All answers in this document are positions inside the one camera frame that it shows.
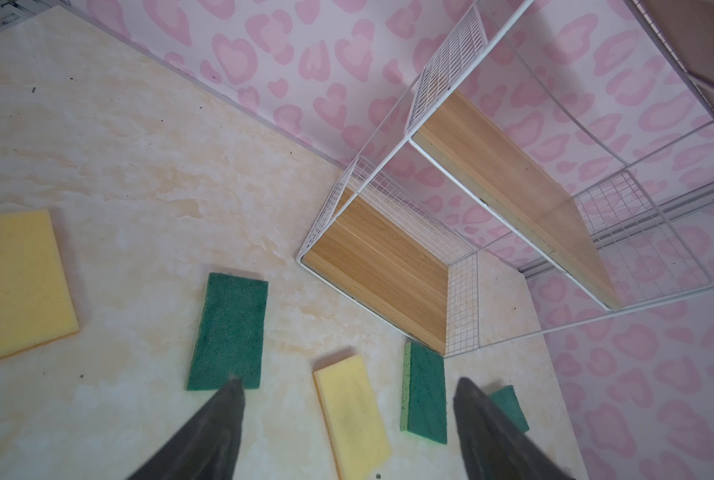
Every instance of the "green sponge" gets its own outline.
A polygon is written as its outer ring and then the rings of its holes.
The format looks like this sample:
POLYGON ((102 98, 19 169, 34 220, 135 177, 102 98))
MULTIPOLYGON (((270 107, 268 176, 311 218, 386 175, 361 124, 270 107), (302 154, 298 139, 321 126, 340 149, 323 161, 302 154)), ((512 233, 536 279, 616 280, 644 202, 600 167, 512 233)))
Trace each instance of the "green sponge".
POLYGON ((400 430, 448 443, 448 408, 442 356, 425 346, 405 345, 400 430))
POLYGON ((236 376, 261 385, 263 319, 268 282, 210 274, 187 390, 215 390, 236 376))
POLYGON ((522 413, 522 408, 520 408, 520 402, 516 399, 514 385, 507 385, 501 389, 497 389, 495 392, 489 394, 488 397, 509 417, 509 420, 512 421, 520 432, 525 433, 530 430, 525 414, 522 413))

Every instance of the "sponge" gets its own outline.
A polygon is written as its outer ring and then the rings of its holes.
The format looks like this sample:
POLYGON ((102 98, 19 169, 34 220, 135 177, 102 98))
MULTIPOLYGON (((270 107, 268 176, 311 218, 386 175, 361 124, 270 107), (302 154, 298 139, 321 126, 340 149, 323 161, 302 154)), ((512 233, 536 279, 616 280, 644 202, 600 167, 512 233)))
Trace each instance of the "sponge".
POLYGON ((50 213, 0 215, 0 358, 79 329, 50 213))
POLYGON ((268 282, 209 274, 187 390, 216 390, 236 376, 261 385, 263 321, 268 282))
POLYGON ((405 344, 400 430, 448 443, 448 408, 442 356, 425 346, 405 344))
POLYGON ((489 394, 488 397, 509 417, 509 420, 515 424, 520 432, 525 433, 530 430, 527 425, 527 418, 525 418, 525 414, 522 413, 522 408, 520 408, 520 402, 516 399, 514 385, 507 385, 497 389, 489 394))
POLYGON ((314 372, 341 480, 364 480, 391 456, 368 371, 355 355, 314 372))

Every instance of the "stained yellow sponge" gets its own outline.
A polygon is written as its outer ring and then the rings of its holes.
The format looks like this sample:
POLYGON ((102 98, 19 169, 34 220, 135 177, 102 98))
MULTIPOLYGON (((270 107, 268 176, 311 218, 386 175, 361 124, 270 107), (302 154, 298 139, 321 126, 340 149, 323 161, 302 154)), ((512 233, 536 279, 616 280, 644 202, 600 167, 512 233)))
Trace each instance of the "stained yellow sponge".
POLYGON ((360 355, 314 372, 338 477, 365 480, 391 456, 368 370, 360 355))
POLYGON ((0 357, 79 329, 50 213, 0 215, 0 357))

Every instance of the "white wire mesh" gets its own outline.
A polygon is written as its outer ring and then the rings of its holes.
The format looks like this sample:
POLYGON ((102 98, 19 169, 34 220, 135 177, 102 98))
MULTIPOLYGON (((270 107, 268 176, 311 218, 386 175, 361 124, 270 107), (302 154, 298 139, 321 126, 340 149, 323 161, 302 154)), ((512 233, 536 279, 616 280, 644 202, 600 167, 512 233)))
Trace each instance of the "white wire mesh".
MULTIPOLYGON (((371 162, 360 158, 348 179, 348 187, 357 191, 374 169, 371 162)), ((475 250, 466 240, 419 206, 404 188, 382 171, 362 190, 360 197, 445 265, 475 250)))
POLYGON ((443 92, 487 45, 487 37, 475 4, 466 11, 439 49, 424 67, 410 112, 408 129, 431 108, 443 92))
POLYGON ((712 282, 627 170, 577 195, 576 205, 624 306, 712 282))
POLYGON ((354 166, 356 164, 357 159, 355 158, 354 160, 352 160, 349 166, 346 167, 346 170, 344 170, 341 177, 336 180, 335 185, 333 185, 333 188, 330 190, 330 195, 328 195, 328 198, 324 201, 322 210, 320 210, 317 219, 314 221, 314 225, 312 225, 312 229, 306 236, 306 240, 304 240, 304 244, 301 246, 298 255, 296 255, 296 260, 300 261, 301 258, 304 257, 306 252, 308 252, 309 249, 311 249, 313 245, 317 243, 319 237, 322 236, 324 231, 328 228, 330 219, 335 213, 335 207, 338 205, 338 199, 340 199, 341 195, 343 195, 344 188, 346 187, 346 182, 352 176, 352 172, 354 171, 354 166))
POLYGON ((445 356, 480 348, 477 253, 448 266, 448 328, 445 356))

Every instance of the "brown board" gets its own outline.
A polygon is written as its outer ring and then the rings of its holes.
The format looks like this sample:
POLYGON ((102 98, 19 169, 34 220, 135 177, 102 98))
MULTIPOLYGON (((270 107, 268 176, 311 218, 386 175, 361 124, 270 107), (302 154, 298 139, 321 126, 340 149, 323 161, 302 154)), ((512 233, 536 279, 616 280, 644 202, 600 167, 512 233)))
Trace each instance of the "brown board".
MULTIPOLYGON (((336 211, 351 196, 347 188, 336 211)), ((302 262, 400 330, 445 353, 448 267, 361 197, 302 262)))
POLYGON ((621 302, 575 201, 455 91, 413 140, 612 310, 621 302))

